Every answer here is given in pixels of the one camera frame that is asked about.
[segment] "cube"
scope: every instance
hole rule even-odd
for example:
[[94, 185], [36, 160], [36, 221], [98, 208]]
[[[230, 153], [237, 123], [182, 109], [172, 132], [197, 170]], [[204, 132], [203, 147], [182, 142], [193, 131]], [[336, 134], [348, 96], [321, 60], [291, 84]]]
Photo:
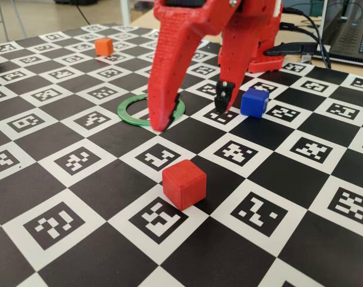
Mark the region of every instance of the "cube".
[[163, 190], [169, 200], [184, 210], [206, 196], [206, 174], [190, 160], [163, 170]]
[[114, 52], [112, 39], [97, 39], [95, 41], [95, 52], [98, 56], [110, 56]]
[[242, 95], [241, 114], [261, 118], [266, 111], [269, 92], [250, 88]]

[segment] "screw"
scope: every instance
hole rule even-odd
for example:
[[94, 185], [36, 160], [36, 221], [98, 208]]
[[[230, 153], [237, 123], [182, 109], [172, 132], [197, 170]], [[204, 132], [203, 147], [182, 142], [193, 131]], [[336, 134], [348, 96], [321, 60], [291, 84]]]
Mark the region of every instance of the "screw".
[[237, 5], [237, 0], [229, 0], [230, 7], [234, 7]]

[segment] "orange cube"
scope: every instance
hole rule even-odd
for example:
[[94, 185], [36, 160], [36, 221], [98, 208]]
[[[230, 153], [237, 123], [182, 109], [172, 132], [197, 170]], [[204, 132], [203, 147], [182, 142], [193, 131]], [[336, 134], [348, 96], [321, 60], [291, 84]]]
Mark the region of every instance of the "orange cube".
[[95, 41], [95, 51], [98, 56], [109, 56], [114, 52], [112, 39], [104, 38]]

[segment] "red cube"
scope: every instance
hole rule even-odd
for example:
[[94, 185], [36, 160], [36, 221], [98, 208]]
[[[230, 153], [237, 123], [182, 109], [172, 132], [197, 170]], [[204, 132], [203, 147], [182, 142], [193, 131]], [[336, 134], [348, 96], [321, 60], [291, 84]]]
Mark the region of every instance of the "red cube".
[[206, 196], [206, 174], [190, 160], [163, 170], [163, 189], [169, 200], [184, 210]]

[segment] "table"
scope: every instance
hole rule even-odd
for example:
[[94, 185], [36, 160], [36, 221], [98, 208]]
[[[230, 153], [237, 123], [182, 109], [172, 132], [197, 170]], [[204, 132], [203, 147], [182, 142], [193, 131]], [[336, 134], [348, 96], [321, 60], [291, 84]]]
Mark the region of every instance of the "table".
[[[95, 57], [103, 36], [116, 53]], [[219, 115], [203, 41], [185, 114], [158, 134], [116, 115], [146, 92], [157, 37], [108, 24], [0, 45], [0, 286], [363, 286], [363, 77], [286, 62], [244, 78], [270, 92], [262, 119], [240, 97]], [[208, 182], [180, 211], [161, 171], [183, 159]]]

